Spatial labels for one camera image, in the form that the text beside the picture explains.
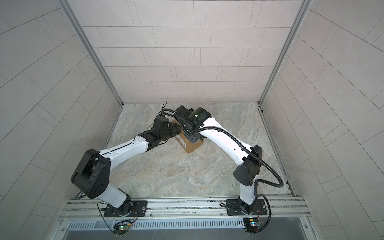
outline white robotic arm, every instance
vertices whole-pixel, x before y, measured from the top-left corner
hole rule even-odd
[[[171,124],[165,115],[176,118],[180,125]],[[252,205],[257,198],[258,181],[276,187],[283,186],[278,174],[262,161],[262,149],[258,145],[251,147],[231,135],[206,110],[198,108],[194,111],[183,106],[175,111],[162,109],[151,130],[140,133],[130,141],[99,152],[94,149],[88,150],[72,175],[71,181],[89,198],[98,198],[109,203],[119,209],[120,215],[124,216],[130,211],[131,199],[125,192],[109,183],[110,171],[134,155],[149,151],[161,141],[176,136],[181,129],[192,143],[202,137],[209,138],[238,165],[233,175],[240,182],[243,212],[247,214],[253,212]],[[279,184],[258,179],[262,164],[276,176]]]

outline tiled wall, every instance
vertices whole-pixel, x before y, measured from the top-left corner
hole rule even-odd
[[[258,101],[301,5],[68,1],[124,102]]]
[[[56,0],[0,1],[1,239],[47,235],[118,108]]]
[[[384,236],[383,16],[381,0],[314,0],[263,104],[324,239]]]

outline black mounting plate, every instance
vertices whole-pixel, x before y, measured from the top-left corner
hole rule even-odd
[[[139,213],[138,216],[136,216],[136,214],[134,214],[133,211],[130,211],[129,214],[125,217],[144,217],[145,212],[147,210],[148,201],[132,201],[132,204],[133,204],[133,207],[136,208],[136,210],[138,211]],[[119,214],[114,211],[110,211],[110,212],[104,212],[104,217],[121,217],[121,216],[119,216]]]
[[[260,211],[261,215],[267,215],[268,213],[266,211],[266,205],[264,203],[264,200],[256,199],[255,201],[256,201],[255,208]],[[240,209],[240,199],[227,199],[225,201],[225,204],[230,207],[230,208],[227,208],[228,216],[243,216],[243,215],[247,216],[247,214],[243,213],[243,211],[241,210],[234,210],[234,209]],[[251,215],[259,215],[259,212],[254,211],[253,213],[251,213]]]

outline cardboard box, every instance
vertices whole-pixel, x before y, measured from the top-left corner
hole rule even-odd
[[[173,120],[172,123],[177,123],[179,122],[177,120]],[[187,153],[193,152],[195,149],[203,145],[204,141],[202,140],[197,140],[195,143],[191,143],[185,136],[184,136],[184,131],[181,130],[181,133],[179,135],[175,136],[176,140],[180,143],[180,145],[184,148],[184,150]]]

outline gray stone floor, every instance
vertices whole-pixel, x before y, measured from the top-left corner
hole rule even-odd
[[[255,103],[168,103],[166,108],[176,109],[180,105],[188,109],[202,107],[237,138],[252,146],[258,144],[263,149],[263,160],[283,177]],[[126,142],[147,129],[161,106],[161,103],[124,105],[108,147]],[[172,138],[121,163],[112,170],[110,182],[132,197],[238,195],[239,182],[233,177],[236,167],[231,157],[209,139],[188,154]],[[262,179],[277,182],[265,167],[260,175]],[[258,192],[290,193],[286,184],[283,188],[259,184]]]

